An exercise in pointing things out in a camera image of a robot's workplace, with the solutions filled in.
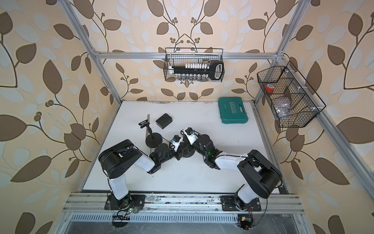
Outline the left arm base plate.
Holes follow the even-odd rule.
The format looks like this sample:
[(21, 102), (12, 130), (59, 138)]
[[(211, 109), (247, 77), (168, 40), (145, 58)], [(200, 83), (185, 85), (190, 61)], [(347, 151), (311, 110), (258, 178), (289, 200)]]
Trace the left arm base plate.
[(124, 198), (117, 200), (113, 194), (108, 194), (104, 209), (127, 210), (135, 208), (136, 210), (142, 210), (145, 205), (145, 198), (145, 195), (127, 194)]

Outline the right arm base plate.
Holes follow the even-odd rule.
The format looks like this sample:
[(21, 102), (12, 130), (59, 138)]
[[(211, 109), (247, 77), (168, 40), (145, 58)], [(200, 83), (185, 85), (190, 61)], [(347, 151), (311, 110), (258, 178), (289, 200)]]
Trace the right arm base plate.
[(253, 212), (260, 212), (262, 210), (261, 204), (258, 198), (253, 199), (249, 203), (245, 203), (238, 196), (226, 195), (220, 196), (220, 201), (222, 204), (222, 210), (225, 212), (249, 212), (250, 209)]

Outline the black mic stand rod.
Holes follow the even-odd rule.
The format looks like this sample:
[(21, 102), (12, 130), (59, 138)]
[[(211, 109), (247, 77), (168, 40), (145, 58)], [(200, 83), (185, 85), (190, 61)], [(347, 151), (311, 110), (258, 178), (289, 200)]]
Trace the black mic stand rod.
[(146, 128), (148, 132), (148, 136), (146, 137), (146, 140), (151, 141), (153, 140), (153, 132), (152, 129), (150, 128), (150, 123), (148, 120), (144, 120), (138, 124), (140, 128)]

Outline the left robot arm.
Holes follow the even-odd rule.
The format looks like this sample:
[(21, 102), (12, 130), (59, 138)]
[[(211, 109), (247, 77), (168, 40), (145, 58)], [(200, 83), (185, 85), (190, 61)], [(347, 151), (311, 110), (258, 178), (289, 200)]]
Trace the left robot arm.
[(107, 177), (111, 188), (112, 198), (119, 203), (130, 202), (130, 192), (127, 188), (125, 172), (133, 165), (138, 166), (149, 174), (154, 174), (161, 164), (175, 158), (189, 158), (195, 150), (181, 139), (170, 144), (161, 143), (149, 156), (136, 147), (129, 139), (104, 150), (98, 156), (98, 161)]

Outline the black round base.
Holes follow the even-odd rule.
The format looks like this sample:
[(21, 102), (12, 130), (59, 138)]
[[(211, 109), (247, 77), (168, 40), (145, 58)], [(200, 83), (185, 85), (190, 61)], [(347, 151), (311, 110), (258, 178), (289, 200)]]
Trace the black round base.
[(191, 145), (183, 146), (181, 149), (181, 157), (190, 158), (194, 155), (195, 150)]
[(146, 137), (146, 145), (150, 148), (157, 148), (163, 142), (159, 133), (151, 133)]

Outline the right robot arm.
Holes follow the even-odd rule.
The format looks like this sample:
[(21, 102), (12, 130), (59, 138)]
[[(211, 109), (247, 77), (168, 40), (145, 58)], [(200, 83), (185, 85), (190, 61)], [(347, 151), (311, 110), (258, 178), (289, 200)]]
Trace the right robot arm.
[(234, 195), (238, 204), (247, 205), (257, 198), (269, 198), (282, 180), (281, 172), (257, 150), (241, 155), (229, 154), (216, 149), (206, 134), (190, 131), (185, 138), (192, 148), (203, 156), (204, 163), (210, 168), (241, 173), (246, 184)]

